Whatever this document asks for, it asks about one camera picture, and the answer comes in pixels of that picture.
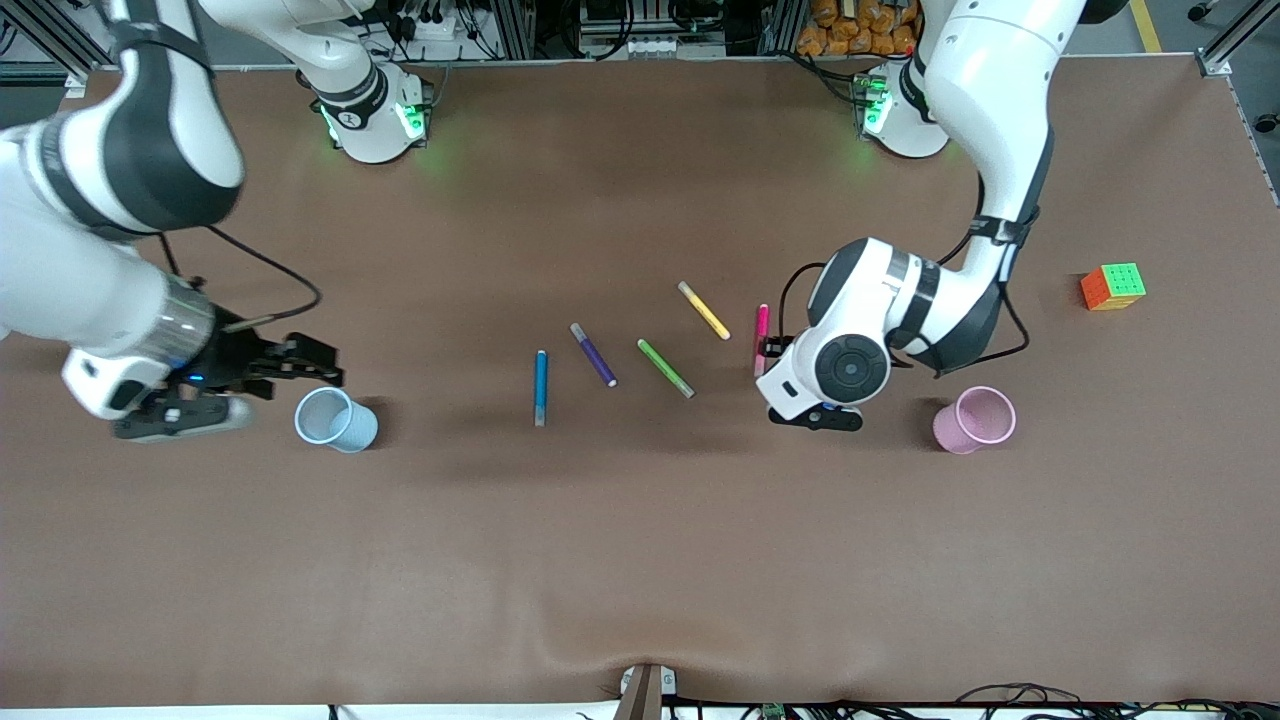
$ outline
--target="black circular joint cap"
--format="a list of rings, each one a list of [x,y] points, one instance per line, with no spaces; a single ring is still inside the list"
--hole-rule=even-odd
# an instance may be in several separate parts
[[[879,345],[860,334],[840,336],[818,352],[814,368],[818,387],[836,402],[870,397],[888,375],[888,363]]]

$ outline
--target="cup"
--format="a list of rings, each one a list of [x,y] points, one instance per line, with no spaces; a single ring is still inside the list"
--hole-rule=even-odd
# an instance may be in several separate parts
[[[996,388],[978,386],[933,416],[933,437],[947,452],[969,455],[1009,439],[1018,425],[1014,404]]]
[[[335,387],[308,392],[293,411],[293,428],[311,445],[360,452],[378,436],[378,415]]]

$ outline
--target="rubik's cube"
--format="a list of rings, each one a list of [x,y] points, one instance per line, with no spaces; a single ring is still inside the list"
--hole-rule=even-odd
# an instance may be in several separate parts
[[[1089,310],[1119,310],[1147,295],[1135,263],[1102,265],[1080,281],[1084,305]]]

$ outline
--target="yellow line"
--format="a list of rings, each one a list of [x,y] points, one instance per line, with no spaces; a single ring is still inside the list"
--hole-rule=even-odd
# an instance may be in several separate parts
[[[1138,36],[1142,37],[1142,49],[1147,53],[1164,53],[1156,26],[1151,23],[1151,13],[1147,12],[1147,0],[1130,0],[1129,9],[1133,12],[1134,24],[1138,26]]]

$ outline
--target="pink cup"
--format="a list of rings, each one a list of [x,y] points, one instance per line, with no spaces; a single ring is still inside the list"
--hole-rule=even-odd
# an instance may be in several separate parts
[[[969,455],[1005,442],[1014,434],[1018,414],[1014,404],[996,388],[978,386],[960,393],[955,402],[933,416],[933,437],[947,452]]]

